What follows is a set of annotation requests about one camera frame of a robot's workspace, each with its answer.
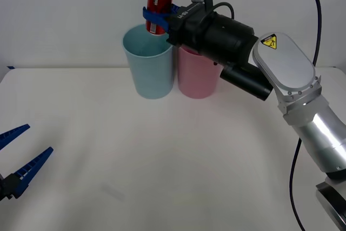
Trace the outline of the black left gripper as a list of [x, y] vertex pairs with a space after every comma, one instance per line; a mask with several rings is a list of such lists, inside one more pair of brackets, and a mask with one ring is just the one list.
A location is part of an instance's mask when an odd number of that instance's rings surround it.
[[[25, 124], [0, 134], [0, 150], [29, 128], [30, 126]], [[42, 168], [43, 164], [45, 164], [53, 150], [52, 147], [49, 147], [16, 172], [7, 177], [1, 176], [1, 200], [5, 198], [10, 200], [12, 197], [16, 199], [19, 198], [25, 192], [29, 183], [38, 171]]]

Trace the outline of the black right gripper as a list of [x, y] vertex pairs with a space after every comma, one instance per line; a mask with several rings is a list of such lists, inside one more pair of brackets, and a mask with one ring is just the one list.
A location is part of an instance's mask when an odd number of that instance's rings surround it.
[[208, 39], [207, 32], [215, 19], [214, 9], [204, 3], [189, 6], [171, 5], [171, 13], [154, 13], [143, 7], [143, 17], [147, 22], [158, 25], [168, 32], [167, 42], [176, 47], [186, 47], [198, 54], [215, 54], [216, 47]]

